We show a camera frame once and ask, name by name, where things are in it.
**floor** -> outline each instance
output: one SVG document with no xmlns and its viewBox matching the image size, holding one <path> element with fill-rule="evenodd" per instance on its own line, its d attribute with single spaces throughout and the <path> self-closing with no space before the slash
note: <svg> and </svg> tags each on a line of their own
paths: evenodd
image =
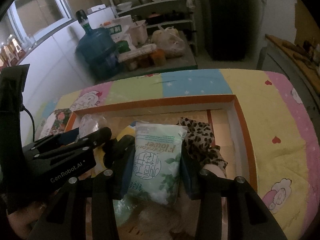
<svg viewBox="0 0 320 240">
<path fill-rule="evenodd" d="M 206 50 L 199 52 L 195 57 L 198 64 L 198 69 L 210 69 L 210 68 L 240 68 L 240 69 L 256 69 L 254 60 L 249 57 L 244 58 L 241 61 L 214 61 L 210 58 Z"/>
</svg>

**leopard print fabric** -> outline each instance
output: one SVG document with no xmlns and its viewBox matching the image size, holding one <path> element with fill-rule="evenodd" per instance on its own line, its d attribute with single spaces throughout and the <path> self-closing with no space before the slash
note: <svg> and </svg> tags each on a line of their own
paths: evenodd
<svg viewBox="0 0 320 240">
<path fill-rule="evenodd" d="M 220 155 L 220 146 L 211 146 L 212 142 L 214 142 L 211 125 L 183 117 L 180 118 L 178 125 L 188 127 L 188 132 L 182 145 L 186 147 L 191 158 L 196 159 L 201 167 L 206 164 L 215 164 L 226 174 L 228 163 Z"/>
</svg>

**window frame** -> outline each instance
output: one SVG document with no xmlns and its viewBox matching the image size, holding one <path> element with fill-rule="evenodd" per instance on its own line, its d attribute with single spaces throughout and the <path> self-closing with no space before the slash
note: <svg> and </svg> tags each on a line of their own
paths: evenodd
<svg viewBox="0 0 320 240">
<path fill-rule="evenodd" d="M 41 38 L 43 38 L 49 32 L 53 31 L 54 29 L 58 28 L 59 26 L 63 25 L 64 23 L 66 23 L 74 18 L 67 0 L 55 0 L 55 2 L 56 2 L 56 5 L 58 6 L 63 18 L 54 22 L 53 24 L 49 25 L 48 27 L 38 31 L 37 33 L 35 33 L 34 38 L 36 41 L 39 41 Z M 15 1 L 12 3 L 12 5 L 10 6 L 10 8 L 8 10 L 8 16 L 9 16 L 9 20 L 12 25 L 12 28 L 13 28 L 14 32 L 16 33 L 16 36 L 18 37 L 18 39 L 21 42 L 28 40 L 28 35 L 25 32 L 23 25 L 22 25 L 22 22 L 20 20 L 20 17 L 18 15 Z"/>
</svg>

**wet wipes package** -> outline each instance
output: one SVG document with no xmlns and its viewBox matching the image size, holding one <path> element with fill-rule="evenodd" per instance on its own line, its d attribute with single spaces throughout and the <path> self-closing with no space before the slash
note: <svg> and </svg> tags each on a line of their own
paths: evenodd
<svg viewBox="0 0 320 240">
<path fill-rule="evenodd" d="M 188 128 L 136 123 L 136 153 L 128 194 L 174 204 L 178 192 L 181 145 Z"/>
</svg>

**silver bolt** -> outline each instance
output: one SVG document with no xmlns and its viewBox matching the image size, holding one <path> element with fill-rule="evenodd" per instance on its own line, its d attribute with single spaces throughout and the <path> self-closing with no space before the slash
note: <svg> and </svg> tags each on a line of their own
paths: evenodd
<svg viewBox="0 0 320 240">
<path fill-rule="evenodd" d="M 69 179 L 69 183 L 70 183 L 70 184 L 74 184 L 74 183 L 77 182 L 77 180 L 78 180 L 78 179 L 77 179 L 76 177 L 72 177 L 72 178 Z"/>
<path fill-rule="evenodd" d="M 210 171 L 208 171 L 207 169 L 201 169 L 200 170 L 200 174 L 201 175 L 208 175 L 210 173 Z"/>
<path fill-rule="evenodd" d="M 113 173 L 112 170 L 105 170 L 105 171 L 103 172 L 103 174 L 104 174 L 105 176 L 111 176 L 112 173 Z"/>
<path fill-rule="evenodd" d="M 245 182 L 245 178 L 244 178 L 244 177 L 241 177 L 241 176 L 238 176 L 238 177 L 237 177 L 237 182 L 239 182 L 239 183 L 244 183 L 244 182 Z"/>
</svg>

